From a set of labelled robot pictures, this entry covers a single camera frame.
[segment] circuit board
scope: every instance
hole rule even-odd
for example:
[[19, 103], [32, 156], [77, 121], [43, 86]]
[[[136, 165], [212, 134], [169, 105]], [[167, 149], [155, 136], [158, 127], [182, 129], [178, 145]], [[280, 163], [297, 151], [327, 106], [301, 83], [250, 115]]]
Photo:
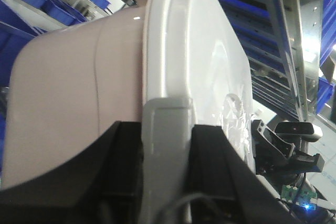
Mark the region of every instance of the circuit board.
[[[292, 203], [296, 197], [298, 188], [295, 186], [283, 185], [281, 190], [281, 200]], [[310, 199], [317, 199], [317, 193], [309, 190], [302, 190], [299, 198], [296, 202], [296, 205], [303, 207], [305, 209], [315, 210], [316, 205], [310, 202]]]

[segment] white plastic container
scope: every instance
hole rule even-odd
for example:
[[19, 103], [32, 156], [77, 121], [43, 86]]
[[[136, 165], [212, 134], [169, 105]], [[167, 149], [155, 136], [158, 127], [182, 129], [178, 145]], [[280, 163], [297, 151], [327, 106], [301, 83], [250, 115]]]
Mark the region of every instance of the white plastic container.
[[221, 126], [254, 170], [249, 63], [218, 0], [137, 4], [22, 50], [9, 89], [3, 188], [63, 164], [115, 121], [142, 122], [140, 224], [181, 196], [195, 124]]

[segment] camera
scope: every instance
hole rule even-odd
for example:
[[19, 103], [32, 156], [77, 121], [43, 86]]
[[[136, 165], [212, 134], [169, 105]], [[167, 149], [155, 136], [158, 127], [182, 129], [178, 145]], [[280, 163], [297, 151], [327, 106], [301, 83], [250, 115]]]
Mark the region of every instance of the camera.
[[283, 138], [301, 137], [307, 142], [316, 142], [323, 136], [320, 127], [308, 122], [281, 122], [274, 132]]

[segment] cable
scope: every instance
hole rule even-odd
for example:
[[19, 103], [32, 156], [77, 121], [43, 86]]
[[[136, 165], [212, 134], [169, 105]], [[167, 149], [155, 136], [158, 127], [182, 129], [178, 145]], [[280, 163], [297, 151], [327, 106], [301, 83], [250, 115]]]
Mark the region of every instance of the cable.
[[193, 193], [188, 194], [164, 207], [156, 216], [156, 220], [154, 223], [164, 224], [167, 220], [167, 217], [172, 215], [174, 211], [194, 200], [202, 201], [211, 211], [213, 211], [215, 215], [223, 220], [228, 220], [228, 217], [221, 211], [221, 209], [217, 206], [216, 202], [210, 196], [203, 193]]
[[302, 179], [301, 185], [300, 185], [300, 187], [299, 187], [299, 189], [298, 189], [298, 192], [297, 192], [296, 195], [295, 195], [295, 198], [294, 198], [294, 200], [293, 200], [293, 202], [292, 202], [292, 206], [289, 208], [289, 213], [290, 213], [290, 214], [292, 213], [293, 208], [294, 208], [294, 206], [296, 205], [296, 202], [297, 202], [298, 199], [299, 199], [299, 196], [300, 196], [300, 194], [301, 194], [303, 185], [304, 185], [304, 183], [305, 183], [305, 181], [306, 181], [306, 176], [307, 176], [307, 174], [304, 173], [304, 174], [303, 174], [303, 179]]
[[334, 217], [335, 217], [335, 215], [336, 215], [336, 213], [334, 213], [334, 215], [333, 216], [331, 216], [331, 218], [329, 219], [329, 220], [327, 220], [326, 222], [324, 222], [323, 224], [328, 224], [329, 223], [329, 221], [331, 221]]

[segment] black bracket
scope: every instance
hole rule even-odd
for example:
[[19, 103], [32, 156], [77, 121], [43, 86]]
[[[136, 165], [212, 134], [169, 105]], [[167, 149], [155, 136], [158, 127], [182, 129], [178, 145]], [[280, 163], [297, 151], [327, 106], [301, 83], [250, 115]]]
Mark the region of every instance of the black bracket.
[[289, 144], [278, 137], [262, 120], [254, 120], [251, 127], [256, 156], [268, 156], [274, 166], [289, 163], [294, 144]]

